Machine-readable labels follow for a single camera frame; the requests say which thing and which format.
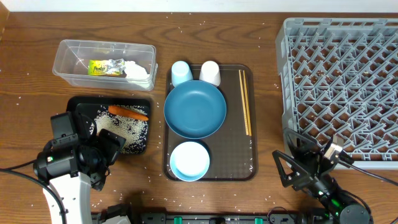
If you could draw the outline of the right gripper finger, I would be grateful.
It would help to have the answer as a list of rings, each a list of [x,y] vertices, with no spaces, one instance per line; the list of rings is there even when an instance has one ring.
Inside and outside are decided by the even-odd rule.
[[[284,187],[291,186],[293,189],[298,189],[298,178],[295,177],[295,173],[297,172],[297,168],[299,167],[298,161],[293,157],[290,157],[278,150],[274,151],[272,153],[272,156],[274,158],[282,185]],[[283,161],[290,164],[290,169],[292,170],[291,174],[286,173],[282,165]]]
[[[317,148],[317,142],[313,138],[302,135],[293,129],[285,128],[283,130],[284,140],[290,150],[291,155],[301,155],[307,151],[313,151]]]

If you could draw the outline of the white rice pile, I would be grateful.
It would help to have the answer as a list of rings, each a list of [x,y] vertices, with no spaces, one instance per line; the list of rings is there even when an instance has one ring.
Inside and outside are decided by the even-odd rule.
[[[97,130],[107,129],[126,139],[123,154],[143,154],[147,147],[148,122],[111,114],[100,105],[94,115]]]

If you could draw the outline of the orange carrot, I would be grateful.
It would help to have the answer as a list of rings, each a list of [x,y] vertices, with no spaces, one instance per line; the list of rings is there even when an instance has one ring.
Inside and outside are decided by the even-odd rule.
[[[143,114],[136,113],[134,111],[122,108],[120,106],[114,106],[114,105],[108,106],[108,111],[113,115],[137,119],[137,120],[141,120],[141,121],[149,120],[148,117]]]

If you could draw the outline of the green snack wrapper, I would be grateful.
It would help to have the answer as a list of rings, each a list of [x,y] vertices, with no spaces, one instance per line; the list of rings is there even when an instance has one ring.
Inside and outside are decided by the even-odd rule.
[[[90,60],[88,64],[88,75],[100,76],[106,75],[109,70],[107,60]]]

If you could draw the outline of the light blue rice bowl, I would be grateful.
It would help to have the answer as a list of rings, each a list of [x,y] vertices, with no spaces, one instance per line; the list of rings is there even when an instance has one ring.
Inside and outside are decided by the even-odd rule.
[[[170,169],[176,178],[185,182],[201,179],[210,166],[210,155],[206,148],[197,142],[179,144],[171,153]]]

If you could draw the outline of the white napkin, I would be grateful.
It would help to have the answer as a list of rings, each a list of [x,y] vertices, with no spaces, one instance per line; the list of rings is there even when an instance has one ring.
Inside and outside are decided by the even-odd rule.
[[[125,61],[124,73],[126,78],[144,80],[149,78],[145,68],[138,65],[135,61]]]

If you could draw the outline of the dark blue plate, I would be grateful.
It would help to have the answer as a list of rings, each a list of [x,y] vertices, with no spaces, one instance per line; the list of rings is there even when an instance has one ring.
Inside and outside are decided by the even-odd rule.
[[[167,95],[164,118],[169,128],[187,139],[211,136],[223,125],[226,100],[219,89],[207,82],[184,82]]]

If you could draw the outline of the pink cup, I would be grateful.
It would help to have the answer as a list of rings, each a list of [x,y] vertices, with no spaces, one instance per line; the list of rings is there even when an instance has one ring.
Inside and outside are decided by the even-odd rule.
[[[214,61],[206,61],[201,66],[199,80],[219,86],[221,83],[219,65]]]

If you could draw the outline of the light blue cup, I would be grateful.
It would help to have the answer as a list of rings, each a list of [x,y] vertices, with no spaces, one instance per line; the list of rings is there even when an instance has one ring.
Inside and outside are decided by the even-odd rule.
[[[172,85],[178,86],[183,82],[193,80],[193,75],[187,62],[177,61],[172,65]]]

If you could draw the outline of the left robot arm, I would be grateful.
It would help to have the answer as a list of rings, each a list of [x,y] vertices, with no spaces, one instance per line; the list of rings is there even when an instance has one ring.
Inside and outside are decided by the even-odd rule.
[[[78,112],[50,119],[53,139],[38,153],[34,173],[44,183],[52,223],[132,223],[127,205],[92,213],[90,191],[103,189],[126,140]]]

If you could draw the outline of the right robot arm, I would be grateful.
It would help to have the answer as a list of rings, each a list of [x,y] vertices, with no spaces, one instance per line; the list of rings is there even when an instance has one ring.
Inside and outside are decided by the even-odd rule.
[[[290,128],[283,131],[291,155],[275,150],[272,153],[284,187],[291,186],[317,199],[323,208],[300,214],[295,223],[372,223],[369,206],[358,196],[343,190],[330,176],[340,162],[353,164],[343,150],[344,139],[334,135],[325,147]]]

